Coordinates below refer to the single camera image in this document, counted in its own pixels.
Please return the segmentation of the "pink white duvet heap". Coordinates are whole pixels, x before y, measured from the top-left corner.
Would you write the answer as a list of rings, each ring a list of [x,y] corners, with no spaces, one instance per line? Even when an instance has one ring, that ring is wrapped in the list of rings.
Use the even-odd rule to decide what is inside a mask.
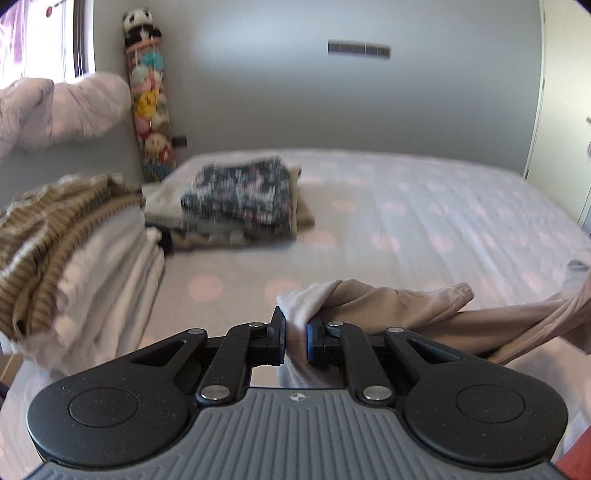
[[[24,78],[1,91],[1,156],[15,149],[42,151],[59,143],[98,139],[131,109],[127,82],[114,73],[74,83]]]

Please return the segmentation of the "wall air vent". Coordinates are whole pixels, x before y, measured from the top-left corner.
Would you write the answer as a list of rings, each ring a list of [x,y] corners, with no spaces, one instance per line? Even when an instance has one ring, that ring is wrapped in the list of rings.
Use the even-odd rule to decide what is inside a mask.
[[[391,47],[381,44],[329,40],[328,53],[335,55],[353,55],[370,58],[390,59]]]

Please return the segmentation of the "white door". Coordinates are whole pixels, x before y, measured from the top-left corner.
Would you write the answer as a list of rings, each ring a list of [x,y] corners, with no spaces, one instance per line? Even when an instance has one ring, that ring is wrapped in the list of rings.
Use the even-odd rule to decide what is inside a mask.
[[[590,211],[590,14],[543,1],[543,74],[525,177],[583,226]]]

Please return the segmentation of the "brown striped folded garment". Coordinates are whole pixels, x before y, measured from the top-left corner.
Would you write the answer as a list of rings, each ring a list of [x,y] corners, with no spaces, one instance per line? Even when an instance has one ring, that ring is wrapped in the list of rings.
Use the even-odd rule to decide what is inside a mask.
[[[25,192],[1,211],[1,333],[11,341],[50,327],[57,284],[98,226],[144,205],[118,174],[67,175]]]

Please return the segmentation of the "hanging plush toy organizer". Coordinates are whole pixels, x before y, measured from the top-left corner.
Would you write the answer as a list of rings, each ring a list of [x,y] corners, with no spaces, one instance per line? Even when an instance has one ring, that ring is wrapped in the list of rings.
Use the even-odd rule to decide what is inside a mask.
[[[161,39],[151,37],[126,48],[131,112],[145,182],[159,182],[175,168]]]

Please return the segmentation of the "tan folded garment under stack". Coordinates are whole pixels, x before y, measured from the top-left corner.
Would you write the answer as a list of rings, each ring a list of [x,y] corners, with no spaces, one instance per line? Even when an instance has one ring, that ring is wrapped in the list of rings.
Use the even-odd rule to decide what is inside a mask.
[[[315,217],[298,193],[297,181],[301,176],[301,168],[290,167],[288,172],[293,213],[287,233],[264,233],[249,230],[238,223],[211,224],[191,217],[183,212],[180,205],[180,197],[188,187],[186,181],[148,183],[142,186],[145,225],[160,231],[161,239],[158,245],[165,254],[205,248],[239,248],[253,243],[293,240],[298,233],[315,226]]]

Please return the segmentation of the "dark floral folded garment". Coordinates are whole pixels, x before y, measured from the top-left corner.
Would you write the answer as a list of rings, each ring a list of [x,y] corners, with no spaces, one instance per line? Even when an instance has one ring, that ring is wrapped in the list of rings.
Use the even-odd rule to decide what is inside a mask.
[[[180,207],[209,224],[287,236],[294,229],[297,176],[279,156],[208,164],[180,196]]]

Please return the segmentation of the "panda plush toy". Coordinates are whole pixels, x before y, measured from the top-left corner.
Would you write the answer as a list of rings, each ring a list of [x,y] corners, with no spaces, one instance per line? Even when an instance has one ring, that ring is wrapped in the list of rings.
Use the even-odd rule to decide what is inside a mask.
[[[161,31],[154,26],[152,13],[147,7],[125,13],[122,20],[122,30],[127,48],[136,43],[162,36]]]

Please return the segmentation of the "beige long-sleeve shirt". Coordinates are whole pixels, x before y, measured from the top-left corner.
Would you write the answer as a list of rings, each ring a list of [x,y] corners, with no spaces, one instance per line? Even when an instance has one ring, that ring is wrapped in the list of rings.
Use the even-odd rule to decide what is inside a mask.
[[[458,283],[434,291],[374,287],[358,280],[332,280],[277,296],[287,319],[286,361],[280,387],[324,388],[339,385],[334,373],[308,365],[307,326],[314,317],[342,321],[379,333],[410,329],[449,347],[506,365],[563,336],[590,349],[590,266],[581,259],[567,267],[562,289],[541,302],[470,310],[474,292]]]

